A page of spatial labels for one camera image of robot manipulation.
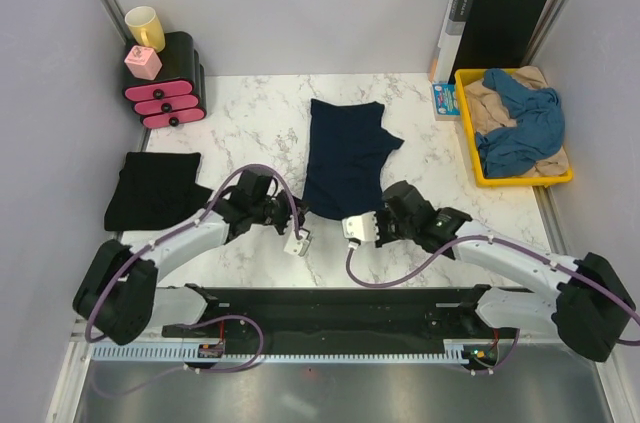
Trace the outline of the navy blue t shirt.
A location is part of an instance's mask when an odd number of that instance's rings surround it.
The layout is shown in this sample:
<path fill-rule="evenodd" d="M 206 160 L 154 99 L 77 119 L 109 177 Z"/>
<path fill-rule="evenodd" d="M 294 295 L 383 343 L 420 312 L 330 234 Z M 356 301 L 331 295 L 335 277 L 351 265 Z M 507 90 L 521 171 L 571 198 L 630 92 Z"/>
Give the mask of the navy blue t shirt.
<path fill-rule="evenodd" d="M 313 98 L 310 111 L 303 192 L 310 212 L 339 221 L 382 209 L 381 171 L 404 143 L 382 127 L 385 106 L 336 106 Z"/>

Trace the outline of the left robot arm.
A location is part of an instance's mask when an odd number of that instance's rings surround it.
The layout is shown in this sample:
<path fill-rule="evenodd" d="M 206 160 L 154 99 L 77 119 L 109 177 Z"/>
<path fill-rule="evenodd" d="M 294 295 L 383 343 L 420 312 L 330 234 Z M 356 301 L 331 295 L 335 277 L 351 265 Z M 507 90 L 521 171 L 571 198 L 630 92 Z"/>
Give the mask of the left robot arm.
<path fill-rule="evenodd" d="M 303 227 L 307 211 L 279 173 L 249 164 L 227 177 L 206 206 L 185 222 L 132 245 L 117 239 L 104 242 L 72 303 L 86 321 L 86 341 L 127 345 L 149 327 L 169 325 L 211 335 L 220 314 L 208 305 L 204 291 L 194 284 L 162 287 L 160 281 L 255 225 L 274 228 L 286 237 L 286 252 L 301 256 L 310 238 Z"/>

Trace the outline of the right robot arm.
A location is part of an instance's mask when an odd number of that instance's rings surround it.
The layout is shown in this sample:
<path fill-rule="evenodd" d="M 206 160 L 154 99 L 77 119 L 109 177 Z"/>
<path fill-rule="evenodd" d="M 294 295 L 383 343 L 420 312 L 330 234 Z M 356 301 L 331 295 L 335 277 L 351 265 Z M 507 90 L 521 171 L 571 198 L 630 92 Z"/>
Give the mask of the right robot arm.
<path fill-rule="evenodd" d="M 382 194 L 377 245 L 408 240 L 431 258 L 446 257 L 485 268 L 521 286 L 482 291 L 458 311 L 458 324 L 477 337 L 514 328 L 558 337 L 578 355 L 606 361 L 623 343 L 636 306 L 609 261 L 536 250 L 499 234 L 451 207 L 434 208 L 417 188 L 400 181 Z"/>

